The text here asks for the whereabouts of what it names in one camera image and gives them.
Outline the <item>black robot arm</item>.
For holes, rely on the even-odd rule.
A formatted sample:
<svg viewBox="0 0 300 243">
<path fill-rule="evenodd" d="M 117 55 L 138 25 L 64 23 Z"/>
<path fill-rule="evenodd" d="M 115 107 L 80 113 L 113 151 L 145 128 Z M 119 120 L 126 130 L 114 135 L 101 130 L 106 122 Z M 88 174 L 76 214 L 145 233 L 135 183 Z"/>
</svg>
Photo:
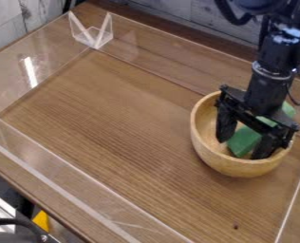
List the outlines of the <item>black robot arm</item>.
<svg viewBox="0 0 300 243">
<path fill-rule="evenodd" d="M 285 111 L 293 100 L 290 89 L 300 74 L 300 0 L 214 0 L 227 22 L 246 25 L 262 18 L 258 58 L 252 64 L 247 87 L 219 87 L 215 101 L 215 138 L 219 142 L 241 139 L 242 124 L 258 136 L 245 146 L 253 159 L 266 159 L 286 149 L 300 131 L 297 121 Z"/>
</svg>

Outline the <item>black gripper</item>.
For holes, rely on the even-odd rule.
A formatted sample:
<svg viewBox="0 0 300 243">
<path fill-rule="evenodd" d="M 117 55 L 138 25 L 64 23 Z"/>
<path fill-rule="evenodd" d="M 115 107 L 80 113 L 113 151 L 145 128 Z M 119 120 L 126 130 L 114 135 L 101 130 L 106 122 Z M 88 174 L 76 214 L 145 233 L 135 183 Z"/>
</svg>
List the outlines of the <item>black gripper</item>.
<svg viewBox="0 0 300 243">
<path fill-rule="evenodd" d="M 288 148 L 300 125 L 282 111 L 288 88 L 293 82 L 293 71 L 272 72 L 256 61 L 252 65 L 252 78 L 245 90 L 229 85 L 219 87 L 215 100 L 217 121 L 215 138 L 219 143 L 227 141 L 235 133 L 237 123 L 249 126 L 261 135 L 250 159 L 266 159 L 278 148 Z M 273 120 L 270 127 L 257 117 Z"/>
</svg>

